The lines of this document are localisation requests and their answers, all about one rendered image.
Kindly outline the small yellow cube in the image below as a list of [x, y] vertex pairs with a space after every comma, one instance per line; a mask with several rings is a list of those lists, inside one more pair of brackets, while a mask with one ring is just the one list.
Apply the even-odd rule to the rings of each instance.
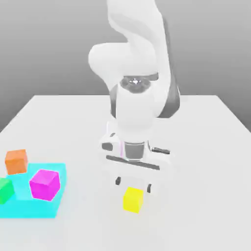
[[144, 191], [128, 187], [123, 196], [123, 209], [133, 213], [139, 213], [143, 205]]

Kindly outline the small green cube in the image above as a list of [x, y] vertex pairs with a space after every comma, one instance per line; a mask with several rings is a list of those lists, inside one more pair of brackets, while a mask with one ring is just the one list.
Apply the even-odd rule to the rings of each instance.
[[0, 177], [0, 204], [5, 204], [14, 193], [12, 180]]

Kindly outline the small orange cube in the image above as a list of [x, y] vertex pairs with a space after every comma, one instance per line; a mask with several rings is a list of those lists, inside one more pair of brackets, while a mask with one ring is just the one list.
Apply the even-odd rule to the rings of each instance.
[[8, 175], [26, 173], [28, 166], [26, 150], [8, 151], [5, 156], [5, 165]]

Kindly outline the large cyan box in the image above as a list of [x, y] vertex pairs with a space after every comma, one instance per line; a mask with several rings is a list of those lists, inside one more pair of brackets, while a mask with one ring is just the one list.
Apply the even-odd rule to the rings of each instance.
[[[39, 169], [59, 172], [61, 188], [52, 201], [32, 197], [29, 181]], [[15, 193], [5, 204], [0, 204], [0, 218], [55, 218], [67, 182], [64, 163], [29, 163], [26, 173], [6, 178], [12, 180]]]

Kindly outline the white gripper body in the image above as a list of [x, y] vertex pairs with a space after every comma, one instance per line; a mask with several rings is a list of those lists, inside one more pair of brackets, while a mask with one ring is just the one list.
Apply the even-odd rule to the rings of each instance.
[[105, 156], [105, 167], [112, 177], [121, 179], [138, 179], [145, 183], [153, 184], [160, 178], [161, 170], [158, 165], [140, 161], [127, 161], [121, 157], [107, 154]]

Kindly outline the small magenta cube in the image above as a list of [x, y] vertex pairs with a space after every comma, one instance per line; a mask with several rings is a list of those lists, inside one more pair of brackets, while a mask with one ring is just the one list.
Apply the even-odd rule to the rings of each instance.
[[61, 188], [59, 172], [39, 169], [29, 181], [32, 197], [52, 201]]

